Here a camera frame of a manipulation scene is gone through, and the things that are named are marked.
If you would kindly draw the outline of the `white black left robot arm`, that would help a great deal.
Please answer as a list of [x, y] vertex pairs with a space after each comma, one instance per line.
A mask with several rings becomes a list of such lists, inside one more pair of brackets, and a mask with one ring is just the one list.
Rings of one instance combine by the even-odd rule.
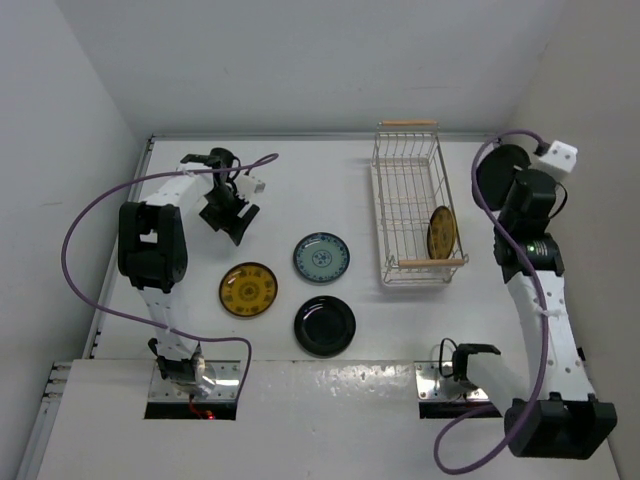
[[188, 154], [158, 190], [119, 210], [119, 271], [141, 295], [155, 325], [148, 345], [161, 378], [192, 398], [210, 394], [214, 376], [200, 341], [179, 333], [191, 320], [180, 285], [188, 267], [182, 216], [196, 210], [213, 231], [239, 244], [259, 212], [252, 198], [265, 189], [239, 167], [239, 158], [225, 148]]

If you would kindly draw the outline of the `yellow patterned plate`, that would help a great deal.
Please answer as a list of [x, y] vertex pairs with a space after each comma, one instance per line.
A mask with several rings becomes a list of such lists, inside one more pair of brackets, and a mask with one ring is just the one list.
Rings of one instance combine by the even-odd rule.
[[267, 311], [276, 300], [278, 281], [274, 272], [258, 262], [232, 267], [221, 279], [218, 297], [224, 310], [248, 319]]
[[431, 259], [448, 259], [457, 240], [457, 223], [452, 210], [437, 207], [429, 220], [427, 229], [427, 251]]

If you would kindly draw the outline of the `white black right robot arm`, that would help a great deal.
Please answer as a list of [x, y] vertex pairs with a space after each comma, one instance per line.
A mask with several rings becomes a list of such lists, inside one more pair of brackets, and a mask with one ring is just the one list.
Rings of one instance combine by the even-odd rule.
[[547, 233], [556, 181], [522, 170], [499, 203], [494, 257], [519, 316], [530, 379], [519, 378], [497, 347], [462, 343], [452, 380], [479, 388], [504, 420], [516, 457], [586, 460], [617, 424], [615, 407], [598, 400], [581, 367], [564, 302], [564, 265]]

